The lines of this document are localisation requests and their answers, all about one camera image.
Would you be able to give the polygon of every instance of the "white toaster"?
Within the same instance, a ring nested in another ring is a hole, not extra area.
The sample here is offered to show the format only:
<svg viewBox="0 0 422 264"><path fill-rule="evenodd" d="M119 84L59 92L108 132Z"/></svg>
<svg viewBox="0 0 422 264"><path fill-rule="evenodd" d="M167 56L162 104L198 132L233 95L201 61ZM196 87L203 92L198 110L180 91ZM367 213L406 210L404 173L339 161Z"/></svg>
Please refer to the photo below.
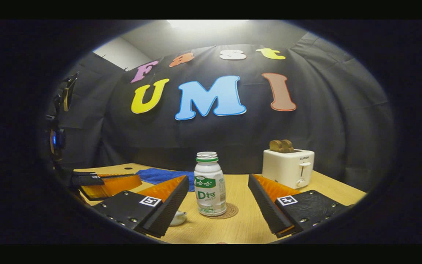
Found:
<svg viewBox="0 0 422 264"><path fill-rule="evenodd" d="M263 177L298 189L310 182L315 153L310 150L294 149L292 153L263 151Z"/></svg>

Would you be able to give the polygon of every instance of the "plastic bottle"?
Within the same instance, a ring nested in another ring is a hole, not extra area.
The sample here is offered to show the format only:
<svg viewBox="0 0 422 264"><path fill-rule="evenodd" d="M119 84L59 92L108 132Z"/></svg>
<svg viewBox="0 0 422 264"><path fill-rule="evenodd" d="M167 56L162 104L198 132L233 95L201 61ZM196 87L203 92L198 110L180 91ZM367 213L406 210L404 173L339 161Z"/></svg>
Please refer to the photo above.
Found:
<svg viewBox="0 0 422 264"><path fill-rule="evenodd" d="M218 154L206 151L196 154L195 194L198 211L205 216L226 212L226 182L218 164Z"/></svg>

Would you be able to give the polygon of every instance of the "blue towel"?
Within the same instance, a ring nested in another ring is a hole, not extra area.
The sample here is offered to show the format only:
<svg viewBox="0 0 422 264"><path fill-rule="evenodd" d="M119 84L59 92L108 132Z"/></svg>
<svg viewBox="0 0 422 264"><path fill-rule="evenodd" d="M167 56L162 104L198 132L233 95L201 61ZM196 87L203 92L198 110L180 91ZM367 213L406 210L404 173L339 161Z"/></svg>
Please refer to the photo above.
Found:
<svg viewBox="0 0 422 264"><path fill-rule="evenodd" d="M136 172L136 174L139 175L142 181L149 182L151 184L158 184L161 182L165 182L169 179L174 179L182 175L188 176L188 182L189 182L189 192L195 191L195 184L194 184L194 173L193 172L177 172L177 171L168 171L165 169L156 169L156 168L150 168L150 169L141 169Z"/></svg>

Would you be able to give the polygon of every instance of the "blue letter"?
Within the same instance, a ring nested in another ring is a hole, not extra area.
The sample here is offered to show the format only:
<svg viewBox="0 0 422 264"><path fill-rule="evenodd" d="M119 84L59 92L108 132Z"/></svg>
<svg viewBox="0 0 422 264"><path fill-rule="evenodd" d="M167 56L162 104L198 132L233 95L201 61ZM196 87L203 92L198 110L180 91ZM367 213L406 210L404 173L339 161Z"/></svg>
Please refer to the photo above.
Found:
<svg viewBox="0 0 422 264"><path fill-rule="evenodd" d="M247 111L240 104L237 93L237 81L239 76L223 76L216 79L212 87L207 91L199 82L187 82L179 85L182 90L180 111L175 115L177 120L187 120L195 117L196 113L191 110L193 102L203 117L206 117L216 98L218 106L213 110L217 116L241 115Z"/></svg>

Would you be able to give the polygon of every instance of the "wooden table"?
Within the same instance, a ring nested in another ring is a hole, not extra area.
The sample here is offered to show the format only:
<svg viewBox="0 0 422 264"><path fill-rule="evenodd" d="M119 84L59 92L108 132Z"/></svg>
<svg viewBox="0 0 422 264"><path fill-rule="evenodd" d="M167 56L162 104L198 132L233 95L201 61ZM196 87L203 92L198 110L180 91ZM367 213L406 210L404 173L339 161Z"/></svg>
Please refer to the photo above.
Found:
<svg viewBox="0 0 422 264"><path fill-rule="evenodd" d="M141 169L148 168L150 167L130 163L101 168L76 169L75 171L111 174L135 173ZM226 174L224 178L226 181L226 202L237 206L239 209L238 214L228 219L204 217L198 212L195 193L188 192L179 207L180 211L187 213L186 221L181 225L169 227L166 235L161 237L160 240L172 244L216 244L218 242L228 244L266 244L278 240L271 233L253 194L248 188L248 174ZM143 182L141 186L130 191L139 192L150 186L152 184ZM301 192L316 190L343 205L354 204L365 195L365 192L315 171L312 172L310 184L298 190ZM101 202L87 199L86 201L90 205Z"/></svg>

